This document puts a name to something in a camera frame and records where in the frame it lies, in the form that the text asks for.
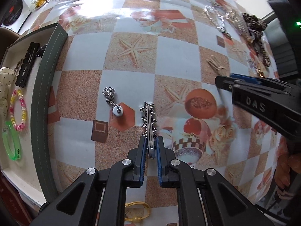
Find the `green bracelet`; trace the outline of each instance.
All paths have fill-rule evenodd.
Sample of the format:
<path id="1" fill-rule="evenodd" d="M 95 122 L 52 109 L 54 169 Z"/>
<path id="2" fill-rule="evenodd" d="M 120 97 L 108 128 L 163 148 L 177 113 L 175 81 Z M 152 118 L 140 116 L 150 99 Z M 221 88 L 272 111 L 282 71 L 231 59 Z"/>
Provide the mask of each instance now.
<path id="1" fill-rule="evenodd" d="M 11 133 L 13 143 L 14 143 L 14 152 L 11 151 L 11 148 L 9 147 L 8 138 L 9 138 L 9 131 Z M 20 159 L 21 157 L 21 149 L 20 149 L 20 139 L 17 131 L 14 129 L 13 124 L 10 121 L 5 122 L 5 126 L 2 130 L 2 138 L 3 138 L 3 144 L 5 147 L 5 150 L 8 154 L 8 157 L 15 161 L 17 159 Z"/>

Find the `brown chair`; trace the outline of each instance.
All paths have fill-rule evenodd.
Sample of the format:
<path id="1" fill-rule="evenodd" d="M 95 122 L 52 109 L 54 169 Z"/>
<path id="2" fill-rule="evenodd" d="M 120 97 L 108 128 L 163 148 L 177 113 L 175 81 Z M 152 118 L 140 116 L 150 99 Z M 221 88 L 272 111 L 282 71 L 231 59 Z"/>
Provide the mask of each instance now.
<path id="1" fill-rule="evenodd" d="M 20 35 L 12 30 L 0 27 L 0 62 L 3 59 L 6 49 L 12 45 Z"/>

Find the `label on green bracelet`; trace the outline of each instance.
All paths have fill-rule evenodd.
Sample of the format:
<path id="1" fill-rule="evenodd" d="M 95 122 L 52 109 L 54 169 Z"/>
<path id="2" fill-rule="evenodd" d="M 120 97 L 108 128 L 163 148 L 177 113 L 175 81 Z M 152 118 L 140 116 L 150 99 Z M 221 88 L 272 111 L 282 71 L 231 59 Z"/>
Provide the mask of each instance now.
<path id="1" fill-rule="evenodd" d="M 20 149 L 17 149 L 17 159 L 20 158 Z"/>

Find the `storage box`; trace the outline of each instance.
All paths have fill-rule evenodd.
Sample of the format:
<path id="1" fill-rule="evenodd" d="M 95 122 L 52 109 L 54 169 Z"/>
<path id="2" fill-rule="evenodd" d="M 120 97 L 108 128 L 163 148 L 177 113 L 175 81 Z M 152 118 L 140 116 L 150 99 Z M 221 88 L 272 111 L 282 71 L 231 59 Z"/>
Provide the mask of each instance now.
<path id="1" fill-rule="evenodd" d="M 5 151 L 0 138 L 0 166 L 5 177 L 29 200 L 41 206 L 57 196 L 57 189 L 51 172 L 48 141 L 47 114 L 50 86 L 61 49 L 67 33 L 59 23 L 45 26 L 20 38 L 6 50 L 1 67 L 14 69 L 25 56 L 31 42 L 48 44 L 43 57 L 38 57 L 33 65 L 27 86 L 22 90 L 27 106 L 26 128 L 19 132 L 21 158 L 12 161 Z M 8 106 L 15 82 L 9 86 Z M 21 106 L 15 103 L 15 119 L 21 122 Z"/>

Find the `earring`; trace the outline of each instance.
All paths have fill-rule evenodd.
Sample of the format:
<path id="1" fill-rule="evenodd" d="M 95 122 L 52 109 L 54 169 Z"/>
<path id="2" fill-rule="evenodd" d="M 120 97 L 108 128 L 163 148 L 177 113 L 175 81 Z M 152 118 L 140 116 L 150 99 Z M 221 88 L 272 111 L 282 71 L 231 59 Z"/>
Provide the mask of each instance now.
<path id="1" fill-rule="evenodd" d="M 114 99 L 114 93 L 115 93 L 115 89 L 112 87 L 106 87 L 103 90 L 103 95 L 106 97 L 106 102 L 111 105 L 111 107 L 113 108 L 113 114 L 116 116 L 122 116 L 123 115 L 123 108 L 116 104 Z"/>

